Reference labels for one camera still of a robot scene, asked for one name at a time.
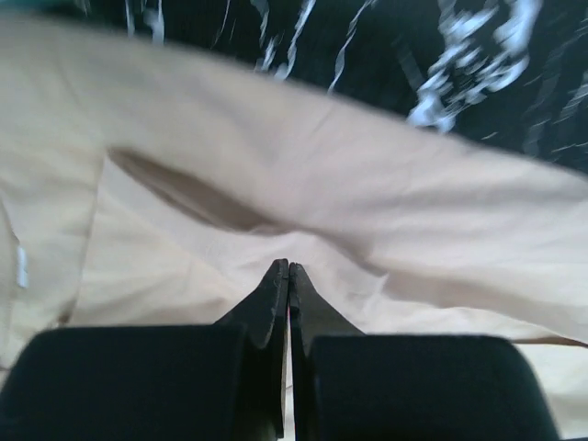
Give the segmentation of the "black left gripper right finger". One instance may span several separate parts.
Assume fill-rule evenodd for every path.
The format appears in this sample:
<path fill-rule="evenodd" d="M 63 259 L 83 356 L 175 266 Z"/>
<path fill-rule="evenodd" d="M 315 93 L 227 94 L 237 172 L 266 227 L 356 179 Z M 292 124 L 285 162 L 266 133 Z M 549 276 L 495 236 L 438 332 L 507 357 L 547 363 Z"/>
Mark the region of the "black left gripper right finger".
<path fill-rule="evenodd" d="M 299 440 L 556 440 L 537 379 L 485 335 L 364 334 L 289 268 Z"/>

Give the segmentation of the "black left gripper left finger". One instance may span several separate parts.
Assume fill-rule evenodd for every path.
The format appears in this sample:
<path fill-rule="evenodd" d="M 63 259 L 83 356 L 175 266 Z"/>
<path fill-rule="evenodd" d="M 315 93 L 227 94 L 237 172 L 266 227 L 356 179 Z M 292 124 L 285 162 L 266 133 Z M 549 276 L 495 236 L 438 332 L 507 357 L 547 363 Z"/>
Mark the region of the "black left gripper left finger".
<path fill-rule="evenodd" d="M 288 262 L 216 322 L 38 334 L 1 391 L 4 440 L 277 440 Z"/>

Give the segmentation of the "beige t-shirt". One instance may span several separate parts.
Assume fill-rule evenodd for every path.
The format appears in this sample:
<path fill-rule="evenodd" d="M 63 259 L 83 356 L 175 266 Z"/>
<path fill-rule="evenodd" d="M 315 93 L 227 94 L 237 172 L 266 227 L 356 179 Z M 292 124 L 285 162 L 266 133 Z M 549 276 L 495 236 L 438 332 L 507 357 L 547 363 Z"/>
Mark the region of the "beige t-shirt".
<path fill-rule="evenodd" d="M 1 371 L 51 329 L 204 323 L 302 263 L 367 332 L 490 334 L 587 432 L 587 180 L 223 59 L 1 16 Z"/>

